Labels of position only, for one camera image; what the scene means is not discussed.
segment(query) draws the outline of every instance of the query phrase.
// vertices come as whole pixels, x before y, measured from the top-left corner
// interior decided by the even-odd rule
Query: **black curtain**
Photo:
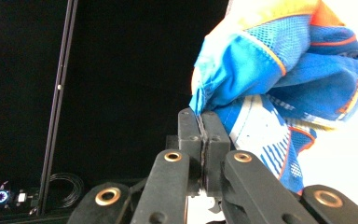
[[[65,10],[0,1],[0,186],[39,187]]]
[[[226,7],[80,0],[52,173],[90,186],[147,176]],[[0,1],[0,184],[39,187],[65,10],[62,0]]]
[[[226,1],[80,1],[53,173],[90,185],[149,174],[177,113],[203,38]]]

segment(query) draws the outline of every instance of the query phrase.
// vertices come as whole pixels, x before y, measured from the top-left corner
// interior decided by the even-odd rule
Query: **blue fabric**
[[[200,84],[190,102],[197,115],[215,111],[235,148],[252,151],[294,192],[303,188],[296,156],[316,133],[293,131],[283,119],[334,127],[358,108],[353,31],[310,26],[309,19],[294,16],[207,36],[195,63]],[[266,48],[281,60],[285,76]]]
[[[275,61],[241,34],[205,38],[195,66],[202,73],[201,85],[190,102],[196,115],[245,95],[265,93],[282,75]]]

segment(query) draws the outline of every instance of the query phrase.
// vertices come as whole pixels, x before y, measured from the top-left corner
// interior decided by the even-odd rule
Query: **white background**
[[[358,0],[324,0],[358,38]],[[358,204],[358,111],[345,126],[319,133],[315,145],[299,162],[306,185],[323,184]]]

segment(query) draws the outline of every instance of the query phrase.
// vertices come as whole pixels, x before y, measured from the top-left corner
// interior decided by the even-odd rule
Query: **blue led light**
[[[4,203],[8,199],[8,193],[4,190],[0,190],[0,203]]]

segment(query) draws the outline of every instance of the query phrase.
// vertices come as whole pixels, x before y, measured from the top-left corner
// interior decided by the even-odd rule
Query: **black cable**
[[[70,173],[59,173],[50,177],[50,182],[55,180],[69,181],[74,186],[72,192],[64,199],[62,199],[62,205],[58,206],[58,208],[69,207],[73,205],[82,196],[84,191],[84,183],[79,176]]]

